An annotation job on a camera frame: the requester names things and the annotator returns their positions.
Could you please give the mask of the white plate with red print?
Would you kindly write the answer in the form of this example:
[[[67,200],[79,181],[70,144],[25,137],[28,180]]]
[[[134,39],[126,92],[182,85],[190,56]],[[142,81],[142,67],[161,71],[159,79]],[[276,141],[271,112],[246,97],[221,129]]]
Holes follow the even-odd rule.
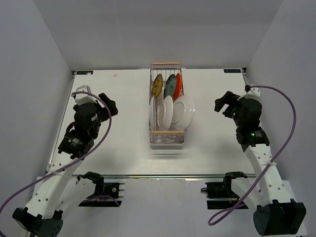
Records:
[[[149,123],[152,131],[157,129],[157,99],[152,96],[149,105]]]

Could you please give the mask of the large white plate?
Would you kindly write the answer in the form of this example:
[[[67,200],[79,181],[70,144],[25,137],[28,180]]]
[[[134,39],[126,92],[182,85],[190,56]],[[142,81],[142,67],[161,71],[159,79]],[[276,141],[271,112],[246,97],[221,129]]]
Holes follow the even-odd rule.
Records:
[[[184,131],[195,116],[195,102],[192,97],[183,95],[173,103],[171,130]]]

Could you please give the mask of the yellow patterned plate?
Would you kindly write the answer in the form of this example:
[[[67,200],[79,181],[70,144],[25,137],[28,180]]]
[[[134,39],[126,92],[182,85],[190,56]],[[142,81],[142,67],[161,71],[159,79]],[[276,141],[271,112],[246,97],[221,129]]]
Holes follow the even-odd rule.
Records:
[[[162,77],[162,74],[158,74],[153,83],[152,96],[154,96],[155,98],[159,97],[162,91],[162,87],[163,87],[163,77]]]

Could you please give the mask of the orange plate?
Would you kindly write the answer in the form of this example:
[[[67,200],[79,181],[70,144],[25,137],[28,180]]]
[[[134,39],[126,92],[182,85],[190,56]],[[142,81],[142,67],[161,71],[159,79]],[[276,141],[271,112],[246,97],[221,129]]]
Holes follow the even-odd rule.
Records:
[[[173,94],[173,100],[178,99],[181,96],[181,92],[182,92],[182,75],[180,73],[178,73],[176,75],[176,87],[175,87],[175,91]]]

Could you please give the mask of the blue green floral plate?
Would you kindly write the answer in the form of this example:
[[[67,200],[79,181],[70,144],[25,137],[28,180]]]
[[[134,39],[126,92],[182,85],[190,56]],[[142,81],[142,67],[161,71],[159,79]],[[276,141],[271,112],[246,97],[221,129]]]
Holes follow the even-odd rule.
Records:
[[[175,92],[175,88],[176,88],[176,83],[177,83],[177,79],[176,79],[176,75],[175,74],[171,74],[165,84],[165,88],[164,88],[164,97],[166,96],[171,96],[173,97],[174,92]]]

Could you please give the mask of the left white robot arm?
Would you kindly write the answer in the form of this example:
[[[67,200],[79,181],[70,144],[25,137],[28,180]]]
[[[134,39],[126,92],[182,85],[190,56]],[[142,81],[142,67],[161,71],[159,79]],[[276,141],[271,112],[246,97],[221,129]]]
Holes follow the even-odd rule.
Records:
[[[74,92],[74,121],[66,129],[57,150],[67,157],[58,157],[50,171],[40,179],[35,196],[13,212],[13,219],[31,236],[55,237],[61,231],[66,213],[85,200],[94,200],[104,193],[104,178],[92,171],[77,177],[77,184],[64,198],[61,195],[74,171],[98,145],[94,143],[102,122],[118,114],[115,101],[105,93]]]

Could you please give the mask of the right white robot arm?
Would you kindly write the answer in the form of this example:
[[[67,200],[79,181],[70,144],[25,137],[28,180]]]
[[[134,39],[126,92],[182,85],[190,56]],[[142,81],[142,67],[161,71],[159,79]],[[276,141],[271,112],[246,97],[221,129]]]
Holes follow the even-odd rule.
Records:
[[[242,172],[227,173],[223,192],[229,197],[239,196],[237,204],[243,203],[254,211],[253,222],[259,235],[295,235],[303,223],[306,208],[290,195],[278,172],[269,139],[260,126],[259,96],[258,89],[242,96],[227,91],[215,101],[216,112],[227,105],[223,115],[235,122],[237,141],[257,177],[251,182]]]

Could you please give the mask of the right blue table sticker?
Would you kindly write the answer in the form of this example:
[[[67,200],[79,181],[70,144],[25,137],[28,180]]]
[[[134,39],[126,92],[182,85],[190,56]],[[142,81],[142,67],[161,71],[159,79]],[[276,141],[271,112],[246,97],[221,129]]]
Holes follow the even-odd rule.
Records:
[[[224,73],[241,73],[240,69],[224,69]]]

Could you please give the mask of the blue table sticker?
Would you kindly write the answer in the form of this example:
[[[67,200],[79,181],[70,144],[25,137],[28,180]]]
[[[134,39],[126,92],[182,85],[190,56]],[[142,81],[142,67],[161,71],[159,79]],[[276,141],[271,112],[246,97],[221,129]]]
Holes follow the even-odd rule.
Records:
[[[240,69],[224,69],[224,73],[241,73]]]
[[[92,75],[93,71],[77,71],[77,75]]]

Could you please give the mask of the left blue table sticker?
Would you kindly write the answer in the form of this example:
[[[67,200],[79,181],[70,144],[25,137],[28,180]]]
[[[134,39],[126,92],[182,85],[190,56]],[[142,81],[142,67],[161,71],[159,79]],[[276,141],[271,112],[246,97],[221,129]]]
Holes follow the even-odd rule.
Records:
[[[77,75],[92,75],[93,71],[77,71]]]

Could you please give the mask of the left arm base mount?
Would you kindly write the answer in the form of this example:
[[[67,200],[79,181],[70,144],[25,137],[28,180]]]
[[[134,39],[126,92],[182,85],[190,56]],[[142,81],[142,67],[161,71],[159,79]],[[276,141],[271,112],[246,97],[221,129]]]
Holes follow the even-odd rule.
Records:
[[[82,201],[80,207],[119,207],[125,190],[124,179],[105,179],[103,190]]]

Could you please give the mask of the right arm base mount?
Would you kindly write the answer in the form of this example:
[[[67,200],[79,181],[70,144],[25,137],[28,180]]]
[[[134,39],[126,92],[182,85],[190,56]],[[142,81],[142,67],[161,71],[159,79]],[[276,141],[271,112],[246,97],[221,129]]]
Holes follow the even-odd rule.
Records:
[[[208,210],[224,210],[233,207],[239,200],[235,193],[229,193],[224,189],[222,182],[207,182],[200,190],[206,194]]]

